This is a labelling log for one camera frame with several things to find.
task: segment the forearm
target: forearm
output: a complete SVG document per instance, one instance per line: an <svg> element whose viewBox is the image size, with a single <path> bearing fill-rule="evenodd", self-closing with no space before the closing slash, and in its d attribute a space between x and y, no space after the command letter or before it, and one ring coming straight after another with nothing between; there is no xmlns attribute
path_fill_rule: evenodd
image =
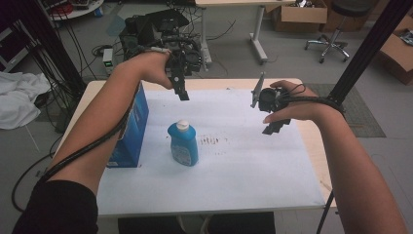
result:
<svg viewBox="0 0 413 234"><path fill-rule="evenodd" d="M315 123L346 232L407 233L391 191L341 114L322 107Z"/></svg>
<svg viewBox="0 0 413 234"><path fill-rule="evenodd" d="M88 105L73 126L70 134L56 154L56 164L74 151L88 145L111 131L128 111L140 82L140 69L130 64L119 64L105 85ZM52 179L68 179L88 186L97 192L96 183L103 173L118 135L63 168Z"/></svg>

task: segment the black metal pole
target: black metal pole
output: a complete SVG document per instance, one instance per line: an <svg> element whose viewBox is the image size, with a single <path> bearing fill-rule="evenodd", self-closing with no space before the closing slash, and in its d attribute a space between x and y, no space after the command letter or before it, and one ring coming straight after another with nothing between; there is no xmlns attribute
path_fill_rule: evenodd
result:
<svg viewBox="0 0 413 234"><path fill-rule="evenodd" d="M51 22L37 0L15 0L12 14L17 14L34 40L38 40L47 52L62 79L71 91L74 101L80 100L86 84L77 71L69 54L58 39Z"/></svg>
<svg viewBox="0 0 413 234"><path fill-rule="evenodd" d="M358 48L328 98L343 103L346 95L413 5L413 0L391 0Z"/></svg>
<svg viewBox="0 0 413 234"><path fill-rule="evenodd" d="M324 225L325 218L327 217L328 211L330 210L331 204L333 203L334 193L331 190L330 196L328 196L327 203L325 204L324 211L322 212L321 220L319 221L319 228L317 228L317 234L321 233L322 226Z"/></svg>

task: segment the white sheet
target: white sheet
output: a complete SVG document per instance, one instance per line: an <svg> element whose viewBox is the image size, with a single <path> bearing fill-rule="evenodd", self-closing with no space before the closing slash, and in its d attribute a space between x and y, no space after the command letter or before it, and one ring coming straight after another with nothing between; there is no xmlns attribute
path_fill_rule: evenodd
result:
<svg viewBox="0 0 413 234"><path fill-rule="evenodd" d="M138 168L106 169L100 215L152 215L321 208L319 183L295 124L261 134L268 114L250 90L145 91L149 118ZM197 131L194 167L172 159L167 129L187 119Z"/></svg>
<svg viewBox="0 0 413 234"><path fill-rule="evenodd" d="M40 114L34 101L49 89L43 73L0 72L0 129L15 129L34 120Z"/></svg>

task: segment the office chair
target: office chair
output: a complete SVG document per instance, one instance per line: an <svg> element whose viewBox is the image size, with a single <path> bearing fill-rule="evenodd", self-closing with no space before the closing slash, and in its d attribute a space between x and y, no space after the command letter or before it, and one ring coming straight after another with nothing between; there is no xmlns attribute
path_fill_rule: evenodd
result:
<svg viewBox="0 0 413 234"><path fill-rule="evenodd" d="M319 57L319 63L324 62L324 57L331 48L334 48L335 50L340 52L344 56L343 61L347 61L350 57L350 55L344 50L344 48L347 46L347 43L336 42L336 39L341 33L344 23L346 22L346 18L359 18L366 16L372 8L373 4L370 0L333 0L331 2L331 9L343 16L343 19L335 29L331 38L328 38L326 35L322 34L318 40L307 41L305 50L309 48L310 44L326 45L327 48Z"/></svg>

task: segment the mat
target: mat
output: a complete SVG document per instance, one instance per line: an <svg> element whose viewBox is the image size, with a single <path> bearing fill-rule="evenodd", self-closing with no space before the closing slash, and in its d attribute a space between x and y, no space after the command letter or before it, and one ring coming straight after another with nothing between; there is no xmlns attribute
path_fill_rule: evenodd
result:
<svg viewBox="0 0 413 234"><path fill-rule="evenodd" d="M119 16L113 16L113 20L106 28L106 34L108 36L118 36L125 28L125 20Z"/></svg>
<svg viewBox="0 0 413 234"><path fill-rule="evenodd" d="M305 84L321 97L327 97L335 84ZM346 120L356 137L386 137L368 106L353 87L343 101Z"/></svg>

